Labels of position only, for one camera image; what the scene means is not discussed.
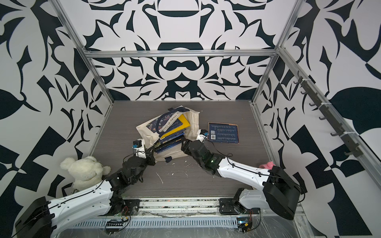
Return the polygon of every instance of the book cover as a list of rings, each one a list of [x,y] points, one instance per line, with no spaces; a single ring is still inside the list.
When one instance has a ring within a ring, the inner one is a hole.
[[[180,120],[180,122],[182,123],[182,125],[180,125],[179,127],[175,128],[175,129],[172,129],[172,130],[167,130],[167,133],[165,133],[161,139],[164,139],[166,138],[167,136],[169,135],[172,135],[182,129],[185,129],[185,128],[188,128],[190,127],[191,125],[189,124],[188,120],[184,117],[184,115],[181,115],[179,116],[178,120]]]
[[[173,116],[173,113],[170,113],[166,116],[164,116],[160,122],[159,122],[159,130],[168,122],[168,120]],[[157,119],[153,120],[152,122],[150,122],[148,125],[147,125],[147,128],[150,129],[150,131],[152,131],[153,133],[156,132],[156,123],[157,123]],[[167,131],[172,131],[174,129],[176,129],[177,127],[181,126],[182,125],[182,122],[181,120],[179,119],[176,119],[176,121],[167,129]]]
[[[239,143],[238,125],[230,123],[208,123],[208,140],[221,143]]]

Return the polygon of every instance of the white teddy bear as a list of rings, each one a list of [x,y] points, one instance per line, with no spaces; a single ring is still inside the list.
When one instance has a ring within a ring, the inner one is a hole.
[[[79,191],[94,186],[102,181],[102,175],[108,175],[111,171],[110,166],[102,166],[101,163],[92,156],[75,160],[66,158],[60,164],[61,169],[69,171],[75,178],[73,188]]]

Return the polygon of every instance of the yellow book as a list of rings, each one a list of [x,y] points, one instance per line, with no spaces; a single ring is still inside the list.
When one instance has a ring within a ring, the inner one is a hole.
[[[173,133],[176,133],[184,128],[188,128],[190,127],[191,125],[189,124],[188,120],[184,117],[184,115],[181,115],[179,116],[178,118],[181,122],[182,122],[182,125],[179,126],[179,127],[176,127],[175,129],[171,130],[171,131],[167,131],[160,139],[164,139],[166,136],[170,136],[172,135]]]

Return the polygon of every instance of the black and white patterned wall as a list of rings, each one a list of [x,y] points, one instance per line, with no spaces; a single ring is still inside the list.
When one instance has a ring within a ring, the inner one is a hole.
[[[109,102],[46,0],[0,1],[0,223],[10,237],[32,201],[62,197],[59,164],[87,156]]]
[[[61,2],[89,50],[233,50],[274,48],[295,0]]]
[[[128,51],[273,49],[295,0],[61,2],[88,50]],[[115,100],[229,100],[252,98],[268,57],[98,61]]]
[[[115,100],[251,99],[268,56],[94,59]]]
[[[286,50],[379,156],[379,1],[307,0]],[[278,60],[257,106],[316,237],[381,237],[381,191]]]
[[[381,1],[308,0],[285,47],[381,157]]]

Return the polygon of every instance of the black motor housing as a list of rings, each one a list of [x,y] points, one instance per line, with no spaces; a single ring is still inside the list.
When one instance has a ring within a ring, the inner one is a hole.
[[[293,220],[301,191],[282,168],[273,166],[269,172],[274,177],[263,182],[267,203],[279,216]]]

